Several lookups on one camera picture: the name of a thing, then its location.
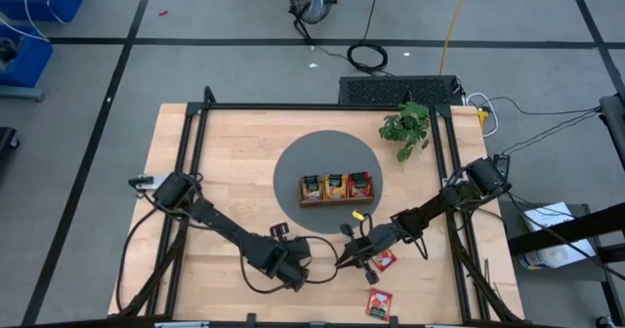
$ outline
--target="leaves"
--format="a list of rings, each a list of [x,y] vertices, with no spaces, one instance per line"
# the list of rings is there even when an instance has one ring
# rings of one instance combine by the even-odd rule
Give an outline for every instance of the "leaves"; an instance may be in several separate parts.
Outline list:
[[[393,142],[406,142],[406,145],[397,152],[397,160],[404,161],[410,157],[418,142],[421,148],[426,148],[429,141],[430,110],[415,102],[402,103],[399,114],[384,117],[384,126],[379,129],[380,138]]]

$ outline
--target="red packet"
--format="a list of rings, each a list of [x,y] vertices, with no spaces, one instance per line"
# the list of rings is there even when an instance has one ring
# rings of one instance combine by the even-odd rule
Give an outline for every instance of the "red packet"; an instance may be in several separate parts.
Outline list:
[[[367,314],[374,318],[388,321],[391,315],[392,298],[393,294],[371,289],[369,303],[367,304]]]
[[[393,252],[391,252],[391,250],[386,249],[378,255],[372,257],[371,260],[373,260],[375,267],[380,269],[380,272],[383,272],[384,269],[390,267],[395,261],[397,261],[397,257],[393,254]]]

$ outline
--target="gray floor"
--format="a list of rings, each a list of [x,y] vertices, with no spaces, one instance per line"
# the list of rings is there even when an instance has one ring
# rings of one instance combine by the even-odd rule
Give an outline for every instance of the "gray floor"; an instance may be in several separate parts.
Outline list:
[[[341,0],[312,35],[360,37],[370,1]],[[622,0],[586,1],[604,40],[625,41]],[[57,37],[125,37],[138,3],[85,0],[72,24],[46,23],[42,30]],[[442,40],[456,3],[378,0],[369,36]],[[298,38],[286,9],[287,0],[149,0],[139,37]],[[161,10],[169,14],[159,16]],[[466,0],[453,39],[593,40],[574,0]],[[0,100],[0,126],[20,129],[22,142],[0,184],[0,326],[21,322],[120,51],[117,45],[55,45],[39,81],[47,99]],[[440,48],[388,51],[391,73],[438,72]],[[625,51],[610,53],[625,71]],[[591,107],[615,92],[595,49],[454,48],[445,73],[458,75],[468,92],[508,96],[527,110]],[[134,46],[38,322],[105,316],[135,202],[126,180],[144,168],[161,103],[197,101],[205,85],[220,102],[335,103],[342,75],[359,74],[305,46]],[[501,126],[486,140],[490,153],[563,120],[520,115],[503,101],[495,108]],[[515,153],[512,168],[515,192],[532,201],[588,203],[595,210],[623,201],[625,173],[598,119]],[[520,278],[526,316],[537,323],[589,326],[607,312],[596,283]]]

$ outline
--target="blue bin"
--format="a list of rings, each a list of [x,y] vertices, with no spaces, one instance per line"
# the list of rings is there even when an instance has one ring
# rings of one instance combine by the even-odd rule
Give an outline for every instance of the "blue bin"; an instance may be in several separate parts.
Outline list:
[[[39,36],[31,25],[14,28]],[[34,88],[52,55],[52,46],[43,40],[17,34],[5,25],[0,25],[0,37],[9,38],[18,45],[18,56],[6,70],[0,70],[0,85]]]
[[[72,21],[82,0],[28,0],[28,11],[34,21],[57,21],[55,15],[61,21]],[[23,0],[0,0],[0,12],[11,20],[27,20],[26,9]]]

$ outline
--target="wooden table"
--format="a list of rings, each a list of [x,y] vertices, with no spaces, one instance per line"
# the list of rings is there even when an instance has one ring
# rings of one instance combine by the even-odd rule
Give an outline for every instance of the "wooden table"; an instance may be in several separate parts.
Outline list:
[[[173,171],[185,111],[185,104],[161,106],[147,158],[147,174]],[[476,110],[452,107],[452,112],[462,164],[485,156]],[[273,169],[281,152],[296,139],[319,130],[337,130],[358,137],[375,152],[383,172],[384,190],[374,223],[386,223],[388,216],[425,203],[439,190],[433,145],[430,143],[424,151],[416,151],[407,162],[399,164],[397,144],[383,141],[378,135],[378,128],[387,114],[384,111],[210,110],[199,168],[204,175],[204,195],[218,210],[250,232],[269,234],[270,226],[288,222],[289,236],[312,234],[290,222],[278,206],[272,188]],[[440,127],[446,165],[450,168],[442,120]],[[189,141],[194,142],[193,133]],[[186,171],[191,151],[190,147]],[[496,202],[483,208],[499,213]],[[138,200],[132,224],[149,210],[146,201]],[[163,216],[157,214],[134,236],[123,278],[124,305],[152,272],[162,222]],[[521,299],[501,221],[476,212],[473,223],[481,261],[489,261],[491,282],[496,284],[513,313],[522,317]],[[337,251],[342,251],[346,239],[340,233],[316,235],[326,237]],[[444,217],[430,223],[425,230],[425,241],[430,252],[428,261],[421,258],[414,246],[397,244],[393,247],[398,262],[380,274],[380,282],[374,287],[394,294],[391,314],[398,316],[400,323],[460,323]],[[312,241],[311,247],[310,279],[328,277],[334,268],[332,253],[320,242]],[[256,287],[267,289],[277,284],[250,266],[247,273]],[[166,278],[162,281],[161,293],[166,293],[167,274]],[[470,280],[467,280],[467,288],[473,317],[478,318],[475,288]],[[218,234],[190,229],[174,318],[240,321],[245,320],[247,313],[255,312],[259,321],[379,323],[364,314],[369,289],[364,272],[349,268],[340,270],[330,283],[307,284],[298,293],[282,290],[271,295],[256,294],[243,282],[235,246]],[[159,296],[157,311],[163,311],[164,297]],[[110,310],[116,311],[114,304]]]

